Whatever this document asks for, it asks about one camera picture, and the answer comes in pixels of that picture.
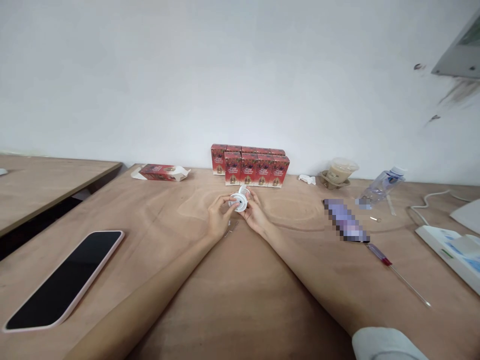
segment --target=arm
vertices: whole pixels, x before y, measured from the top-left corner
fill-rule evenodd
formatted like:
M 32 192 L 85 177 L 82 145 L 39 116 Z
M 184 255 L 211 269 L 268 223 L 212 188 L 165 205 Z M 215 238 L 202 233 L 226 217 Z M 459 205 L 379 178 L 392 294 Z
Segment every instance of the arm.
M 235 203 L 222 214 L 220 208 L 228 200 L 229 195 L 217 197 L 208 208 L 206 235 L 110 311 L 70 350 L 65 359 L 124 359 L 227 231 L 230 216 L 238 206 Z
M 365 327 L 379 326 L 368 310 L 356 303 L 354 296 L 335 281 L 334 272 L 294 241 L 284 236 L 264 214 L 254 191 L 247 209 L 240 212 L 247 224 L 276 251 L 296 277 L 322 307 L 350 334 Z

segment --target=person's left hand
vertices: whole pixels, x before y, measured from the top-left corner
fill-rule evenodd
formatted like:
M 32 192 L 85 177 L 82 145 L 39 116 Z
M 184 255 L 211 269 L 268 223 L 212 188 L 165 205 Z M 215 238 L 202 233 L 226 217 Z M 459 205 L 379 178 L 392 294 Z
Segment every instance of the person's left hand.
M 219 195 L 208 207 L 208 230 L 206 235 L 214 240 L 220 240 L 220 238 L 225 234 L 227 228 L 229 227 L 230 216 L 232 216 L 235 208 L 239 205 L 239 203 L 236 202 L 230 206 L 225 214 L 222 213 L 220 211 L 220 207 L 222 207 L 222 205 L 229 200 L 236 201 L 235 198 L 230 197 L 228 194 Z

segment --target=plastic water bottle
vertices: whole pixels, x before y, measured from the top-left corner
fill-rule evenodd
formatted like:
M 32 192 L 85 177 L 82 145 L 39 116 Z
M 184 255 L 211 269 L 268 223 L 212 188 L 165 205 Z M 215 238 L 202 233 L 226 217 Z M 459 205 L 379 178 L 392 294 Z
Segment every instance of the plastic water bottle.
M 407 170 L 397 166 L 392 167 L 391 170 L 382 171 L 360 198 L 370 199 L 371 205 L 381 202 L 395 187 L 405 181 L 406 172 Z

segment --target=cardboard packaging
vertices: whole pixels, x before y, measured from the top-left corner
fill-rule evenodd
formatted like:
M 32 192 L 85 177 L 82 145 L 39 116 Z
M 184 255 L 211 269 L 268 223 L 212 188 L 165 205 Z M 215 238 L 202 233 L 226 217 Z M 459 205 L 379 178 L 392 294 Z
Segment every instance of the cardboard packaging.
M 290 165 L 290 159 L 287 156 L 272 155 L 273 163 L 271 166 L 269 188 L 281 188 L 284 184 L 285 175 Z
M 241 147 L 241 152 L 242 153 L 248 153 L 248 154 L 256 154 L 257 153 L 257 148 L 256 147 L 251 147 L 251 146 L 242 146 Z
M 239 152 L 225 153 L 225 185 L 240 185 L 240 169 L 242 154 Z
M 241 154 L 240 185 L 253 185 L 257 172 L 257 154 Z
M 213 144 L 211 146 L 211 167 L 213 175 L 225 175 L 225 151 L 227 145 Z
M 257 154 L 270 154 L 270 149 L 267 149 L 266 147 L 257 147 L 256 148 L 256 153 Z
M 142 175 L 147 180 L 163 180 L 163 181 L 182 181 L 185 179 L 190 170 L 185 170 L 178 165 L 158 165 L 147 164 L 142 167 L 138 174 Z
M 258 154 L 258 161 L 256 163 L 256 172 L 253 186 L 267 187 L 269 185 L 273 161 L 273 155 Z
M 228 153 L 240 153 L 242 151 L 242 147 L 238 145 L 227 145 L 226 151 Z
M 285 151 L 283 151 L 282 149 L 270 149 L 270 153 L 272 155 L 285 156 Z

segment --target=wooden desk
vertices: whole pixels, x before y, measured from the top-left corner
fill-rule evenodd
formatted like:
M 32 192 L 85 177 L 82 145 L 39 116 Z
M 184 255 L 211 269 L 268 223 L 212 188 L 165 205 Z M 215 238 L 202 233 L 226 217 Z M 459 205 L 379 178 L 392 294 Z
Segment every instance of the wooden desk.
M 367 186 L 354 180 L 337 192 L 295 176 L 282 189 L 259 188 L 265 211 L 319 262 L 335 270 L 359 303 L 387 326 L 404 332 L 430 359 L 474 359 L 480 354 L 480 297 L 414 230 L 406 207 L 425 194 L 453 189 L 475 199 L 480 188 L 405 183 L 372 210 L 372 241 L 432 304 L 427 308 L 361 244 L 338 241 L 325 225 L 323 198 L 353 198 Z M 126 237 L 72 315 L 43 331 L 0 334 L 8 359 L 61 359 L 94 324 L 164 267 L 206 229 L 207 206 L 225 187 L 211 170 L 193 169 L 182 182 L 116 178 L 18 251 L 0 262 L 0 322 L 65 256 L 95 230 L 121 229 Z M 464 203 L 431 198 L 423 210 L 433 226 L 467 229 L 448 217 Z M 180 289 L 131 359 L 353 359 L 351 339 L 312 298 L 276 253 L 247 224 L 221 240 Z
M 1 155 L 0 236 L 119 169 L 121 162 Z

